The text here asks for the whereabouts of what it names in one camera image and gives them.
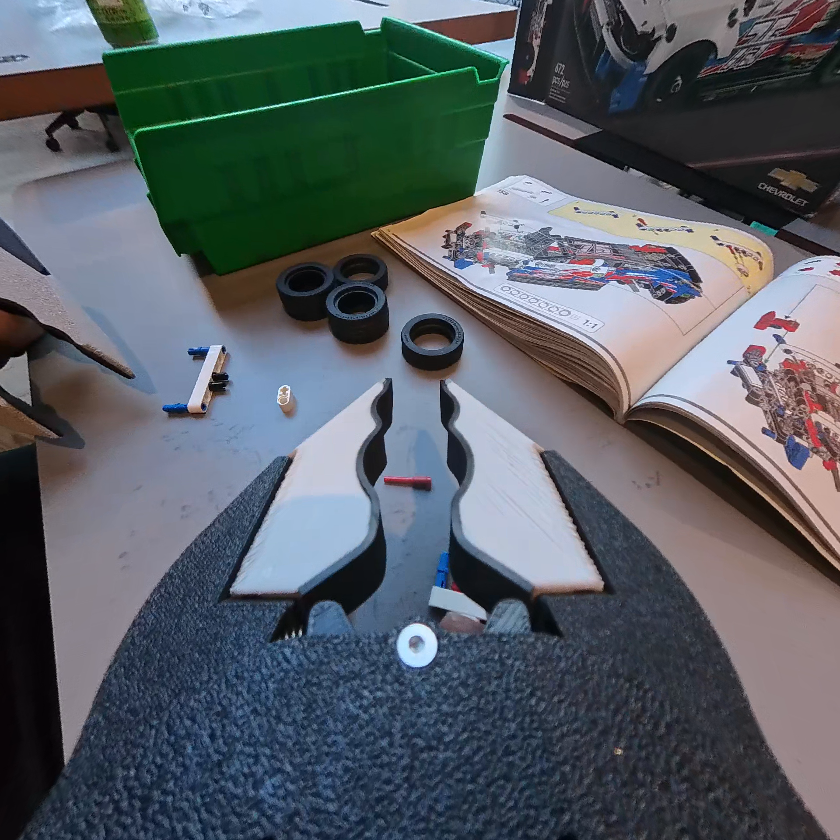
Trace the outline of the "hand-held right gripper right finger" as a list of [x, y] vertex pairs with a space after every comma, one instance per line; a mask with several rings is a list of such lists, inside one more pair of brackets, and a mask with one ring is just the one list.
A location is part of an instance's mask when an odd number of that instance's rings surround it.
[[560, 636], [548, 598], [602, 595], [602, 563], [567, 506], [553, 451], [454, 381], [439, 384], [447, 466], [458, 482], [450, 509], [449, 569], [487, 614], [504, 607], [538, 634]]

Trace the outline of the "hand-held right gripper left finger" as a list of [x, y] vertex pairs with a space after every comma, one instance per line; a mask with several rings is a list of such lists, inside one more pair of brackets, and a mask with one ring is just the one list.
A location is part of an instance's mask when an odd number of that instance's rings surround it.
[[384, 580], [375, 482], [386, 466], [391, 379], [376, 383], [301, 443], [283, 465], [229, 582], [239, 600], [334, 601], [352, 613]]

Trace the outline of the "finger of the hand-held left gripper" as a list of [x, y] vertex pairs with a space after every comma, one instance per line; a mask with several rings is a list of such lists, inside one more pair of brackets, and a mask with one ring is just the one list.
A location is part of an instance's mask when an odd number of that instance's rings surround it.
[[1, 387], [1, 453], [34, 443], [36, 438], [60, 439], [62, 421], [38, 400], [30, 404]]
[[38, 272], [21, 258], [1, 250], [1, 309], [29, 319], [52, 337], [126, 379], [135, 374], [115, 344], [56, 278]]

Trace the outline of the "white holed brick beam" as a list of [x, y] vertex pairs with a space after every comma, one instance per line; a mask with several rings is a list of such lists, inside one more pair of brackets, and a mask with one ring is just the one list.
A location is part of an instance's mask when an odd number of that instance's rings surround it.
[[204, 414], [207, 412], [207, 408], [214, 395], [207, 390], [211, 373], [214, 371], [224, 372], [224, 365], [228, 357], [225, 346], [214, 344], [210, 345], [209, 348], [210, 351], [206, 358], [203, 359], [203, 365], [198, 372], [196, 383], [187, 401], [190, 409], [189, 414]]

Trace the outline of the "grey desk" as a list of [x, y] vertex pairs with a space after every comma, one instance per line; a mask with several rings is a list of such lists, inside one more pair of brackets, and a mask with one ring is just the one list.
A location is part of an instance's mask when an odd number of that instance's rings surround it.
[[[699, 478], [689, 453], [652, 430], [621, 426], [393, 260], [368, 232], [221, 277], [175, 254], [126, 150], [93, 150], [73, 132], [49, 153], [46, 119], [2, 123], [2, 219], [13, 227], [133, 368], [131, 381], [62, 343], [29, 355], [31, 396], [67, 424], [38, 442], [38, 467], [65, 754], [75, 745], [109, 661], [134, 615], [195, 536], [277, 456], [383, 377], [394, 387], [387, 475], [429, 475], [432, 491], [378, 486], [385, 583], [355, 614], [385, 631], [427, 604], [448, 536], [454, 479], [445, 463], [438, 375], [401, 352], [405, 321], [442, 312], [465, 329], [451, 376], [543, 447], [559, 452], [668, 557], [728, 648], [764, 735], [794, 787], [838, 838], [838, 577], [822, 558], [748, 508], [745, 494]], [[328, 317], [290, 317], [277, 291], [289, 266], [384, 260], [388, 331], [336, 339]], [[204, 414], [187, 403], [203, 360], [222, 344], [227, 391]], [[277, 391], [289, 385], [296, 411]]]

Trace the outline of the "person's left hand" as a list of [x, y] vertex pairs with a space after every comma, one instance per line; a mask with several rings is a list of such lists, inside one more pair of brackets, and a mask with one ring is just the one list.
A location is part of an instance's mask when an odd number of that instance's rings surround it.
[[1, 310], [1, 360], [0, 367], [21, 355], [46, 335], [44, 328], [36, 321], [22, 314]]

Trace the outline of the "white beam assembly with pins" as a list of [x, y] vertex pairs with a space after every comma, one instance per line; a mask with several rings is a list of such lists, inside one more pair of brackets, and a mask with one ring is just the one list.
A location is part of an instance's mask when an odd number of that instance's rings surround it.
[[487, 620], [487, 612], [484, 608], [468, 598], [450, 580], [448, 552], [442, 552], [439, 555], [434, 585], [430, 591], [427, 604], [429, 607], [445, 613], [456, 613], [481, 623]]

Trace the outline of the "office chair wheel base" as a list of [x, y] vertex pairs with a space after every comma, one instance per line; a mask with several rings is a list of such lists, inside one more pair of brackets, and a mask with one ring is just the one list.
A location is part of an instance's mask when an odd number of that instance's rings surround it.
[[54, 153], [61, 152], [60, 142], [56, 139], [56, 132], [64, 127], [68, 127], [74, 131], [80, 130], [78, 118], [84, 112], [89, 112], [98, 117], [106, 135], [105, 145], [107, 150], [113, 153], [118, 152], [120, 150], [119, 143], [117, 142], [109, 123], [110, 118], [116, 118], [119, 116], [119, 111], [115, 103], [104, 103], [61, 112], [59, 116], [45, 129], [46, 148]]

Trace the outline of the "black rubber toy tyre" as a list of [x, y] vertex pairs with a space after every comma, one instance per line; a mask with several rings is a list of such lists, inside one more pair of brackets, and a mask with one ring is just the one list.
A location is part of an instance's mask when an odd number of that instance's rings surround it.
[[342, 342], [371, 343], [389, 329], [385, 292], [372, 283], [339, 284], [330, 291], [326, 308], [329, 328], [333, 336]]
[[[428, 334], [445, 338], [445, 346], [429, 349], [417, 340]], [[464, 349], [465, 332], [453, 318], [440, 313], [425, 313], [410, 319], [401, 332], [402, 355], [406, 362], [421, 371], [441, 371], [456, 364]]]
[[385, 291], [389, 285], [389, 271], [383, 259], [376, 255], [357, 253], [342, 257], [333, 267], [339, 284], [366, 284]]
[[328, 317], [327, 298], [334, 285], [333, 268], [315, 261], [289, 266], [276, 280], [284, 310], [293, 319], [304, 322]]

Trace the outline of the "person's torso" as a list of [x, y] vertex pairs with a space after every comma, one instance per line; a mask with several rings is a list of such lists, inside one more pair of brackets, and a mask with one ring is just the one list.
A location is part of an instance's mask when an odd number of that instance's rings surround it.
[[1, 454], [1, 838], [17, 838], [64, 765], [33, 444]]

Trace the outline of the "open instruction booklet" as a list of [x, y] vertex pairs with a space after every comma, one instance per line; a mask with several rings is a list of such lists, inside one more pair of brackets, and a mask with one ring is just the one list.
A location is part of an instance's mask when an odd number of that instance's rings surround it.
[[528, 176], [373, 232], [615, 420], [726, 466], [839, 561], [839, 260]]

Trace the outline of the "green can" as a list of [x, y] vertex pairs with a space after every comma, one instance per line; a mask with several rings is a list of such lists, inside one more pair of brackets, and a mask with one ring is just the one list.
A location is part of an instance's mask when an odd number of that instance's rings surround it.
[[113, 49], [157, 43], [159, 33], [145, 1], [87, 1], [87, 5]]

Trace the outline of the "green plastic bin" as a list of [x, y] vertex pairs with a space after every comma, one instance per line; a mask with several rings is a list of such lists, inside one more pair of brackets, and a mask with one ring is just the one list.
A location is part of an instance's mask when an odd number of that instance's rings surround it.
[[472, 196], [507, 64], [388, 17], [102, 60], [166, 237], [218, 275]]

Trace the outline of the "clear plastic bag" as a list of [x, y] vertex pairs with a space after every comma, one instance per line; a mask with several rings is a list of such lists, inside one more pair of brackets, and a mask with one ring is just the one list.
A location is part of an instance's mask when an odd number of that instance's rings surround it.
[[168, 18], [230, 19], [255, 16], [256, 1], [147, 1], [154, 16]]

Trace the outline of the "black cardboard box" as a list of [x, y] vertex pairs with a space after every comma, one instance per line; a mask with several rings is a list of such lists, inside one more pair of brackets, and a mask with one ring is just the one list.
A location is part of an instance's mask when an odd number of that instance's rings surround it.
[[838, 1], [527, 1], [509, 91], [806, 216], [838, 187], [838, 65]]

